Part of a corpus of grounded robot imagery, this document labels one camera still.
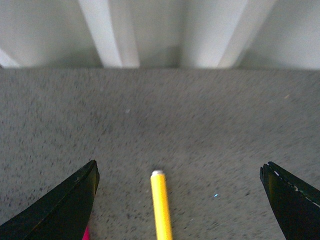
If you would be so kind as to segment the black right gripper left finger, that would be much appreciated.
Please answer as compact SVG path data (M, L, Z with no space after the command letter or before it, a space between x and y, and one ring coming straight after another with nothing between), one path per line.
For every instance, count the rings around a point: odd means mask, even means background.
M100 180L89 161L28 208L0 226L2 240L81 240Z

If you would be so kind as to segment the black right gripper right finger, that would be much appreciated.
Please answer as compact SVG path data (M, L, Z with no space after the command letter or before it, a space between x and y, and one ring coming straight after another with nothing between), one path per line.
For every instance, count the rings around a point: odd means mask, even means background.
M320 238L320 191L275 164L260 168L260 180L287 240Z

